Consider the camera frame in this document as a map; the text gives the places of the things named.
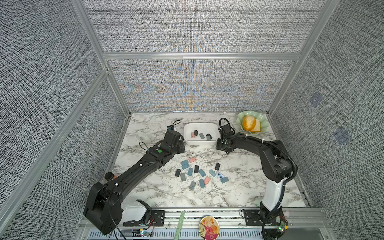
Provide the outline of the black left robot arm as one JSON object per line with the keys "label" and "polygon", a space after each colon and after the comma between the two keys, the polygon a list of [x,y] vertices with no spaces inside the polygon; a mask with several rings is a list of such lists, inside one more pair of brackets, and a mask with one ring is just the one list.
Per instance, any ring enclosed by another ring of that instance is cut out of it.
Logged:
{"label": "black left robot arm", "polygon": [[185,152],[183,136],[175,131],[166,132],[163,140],[150,147],[132,167],[105,184],[95,183],[86,201],[84,216],[103,234],[116,229],[120,222],[147,225],[152,208],[142,200],[127,210],[122,202],[147,176],[168,163],[176,154]]}

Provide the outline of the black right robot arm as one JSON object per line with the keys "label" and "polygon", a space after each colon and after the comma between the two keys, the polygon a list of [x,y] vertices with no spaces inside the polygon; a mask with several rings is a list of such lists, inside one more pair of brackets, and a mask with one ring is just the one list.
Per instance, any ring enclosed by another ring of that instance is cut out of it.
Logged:
{"label": "black right robot arm", "polygon": [[298,166],[284,144],[278,140],[271,142],[241,133],[224,135],[218,139],[217,150],[229,154],[235,149],[259,156],[263,173],[268,179],[261,208],[268,212],[277,211],[282,204],[287,183],[298,173]]}

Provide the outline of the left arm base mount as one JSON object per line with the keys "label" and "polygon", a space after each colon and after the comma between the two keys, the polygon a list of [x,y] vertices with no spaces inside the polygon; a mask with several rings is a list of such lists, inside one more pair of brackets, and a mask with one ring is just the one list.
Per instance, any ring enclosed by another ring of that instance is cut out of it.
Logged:
{"label": "left arm base mount", "polygon": [[164,210],[154,210],[146,202],[136,200],[133,205],[123,210],[121,222],[125,227],[163,227],[165,221]]}

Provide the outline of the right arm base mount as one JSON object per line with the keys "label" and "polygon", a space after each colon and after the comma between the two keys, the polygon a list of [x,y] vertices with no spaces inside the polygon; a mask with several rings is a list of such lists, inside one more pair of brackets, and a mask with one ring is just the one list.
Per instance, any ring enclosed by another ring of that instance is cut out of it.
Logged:
{"label": "right arm base mount", "polygon": [[[242,209],[241,215],[244,217],[246,226],[259,226],[263,225],[263,222],[268,212],[260,209]],[[265,223],[266,226],[278,226],[281,220],[284,218],[282,209],[279,209],[277,213],[273,214],[269,220]]]}

